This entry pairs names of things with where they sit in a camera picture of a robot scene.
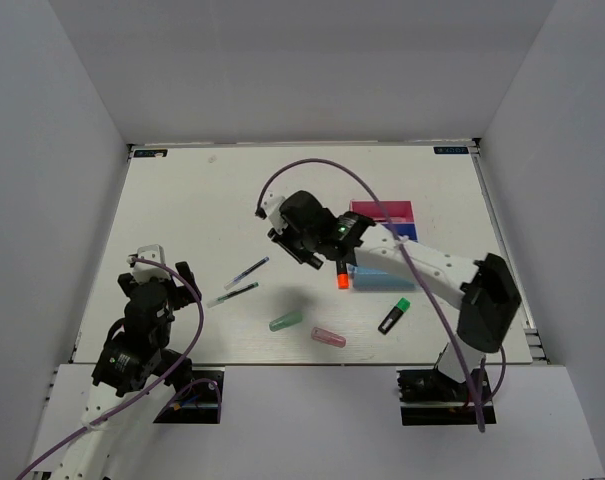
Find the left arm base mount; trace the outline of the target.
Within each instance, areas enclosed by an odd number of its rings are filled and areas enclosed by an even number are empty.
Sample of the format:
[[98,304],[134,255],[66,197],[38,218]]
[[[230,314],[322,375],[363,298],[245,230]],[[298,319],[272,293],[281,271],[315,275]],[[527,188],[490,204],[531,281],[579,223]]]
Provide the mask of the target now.
[[180,390],[154,422],[171,425],[218,425],[224,393],[224,367],[193,367],[188,388]]

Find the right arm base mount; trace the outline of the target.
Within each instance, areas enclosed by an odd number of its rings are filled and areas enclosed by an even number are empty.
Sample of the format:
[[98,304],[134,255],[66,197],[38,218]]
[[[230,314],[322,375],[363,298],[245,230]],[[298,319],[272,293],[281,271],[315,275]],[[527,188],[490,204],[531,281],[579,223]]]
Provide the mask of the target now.
[[466,381],[456,383],[435,369],[403,369],[397,386],[405,427],[477,425]]

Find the yellow cap black highlighter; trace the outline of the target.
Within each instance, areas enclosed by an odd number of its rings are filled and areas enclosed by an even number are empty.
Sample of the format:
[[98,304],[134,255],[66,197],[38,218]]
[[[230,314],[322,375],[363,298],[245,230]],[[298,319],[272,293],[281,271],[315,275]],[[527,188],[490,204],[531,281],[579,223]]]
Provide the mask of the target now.
[[310,253],[308,255],[306,263],[313,267],[315,270],[319,270],[324,264],[324,262],[313,253]]

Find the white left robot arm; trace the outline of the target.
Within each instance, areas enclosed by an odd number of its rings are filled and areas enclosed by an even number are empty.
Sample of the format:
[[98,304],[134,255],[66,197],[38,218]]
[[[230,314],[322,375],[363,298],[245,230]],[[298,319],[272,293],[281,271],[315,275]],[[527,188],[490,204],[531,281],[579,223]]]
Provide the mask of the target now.
[[19,478],[62,451],[54,479],[122,479],[142,427],[172,398],[191,392],[197,380],[189,355],[202,332],[182,352],[169,343],[176,311],[200,306],[202,293],[187,262],[168,267],[155,256],[153,250],[131,255],[130,272],[117,280],[128,302],[107,333],[79,426],[32,460]]

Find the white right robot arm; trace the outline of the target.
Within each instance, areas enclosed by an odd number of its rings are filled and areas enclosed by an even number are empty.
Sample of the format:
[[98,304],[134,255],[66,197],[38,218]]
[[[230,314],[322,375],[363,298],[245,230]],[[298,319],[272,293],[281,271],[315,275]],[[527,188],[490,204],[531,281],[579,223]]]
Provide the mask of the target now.
[[312,194],[268,194],[256,214],[272,227],[269,239],[298,263],[315,269],[326,260],[383,271],[419,284],[459,312],[456,332],[432,372],[408,385],[423,401],[451,401],[470,385],[466,369],[499,351],[522,302],[505,260],[443,253],[408,237],[395,238],[385,225],[356,212],[334,215]]

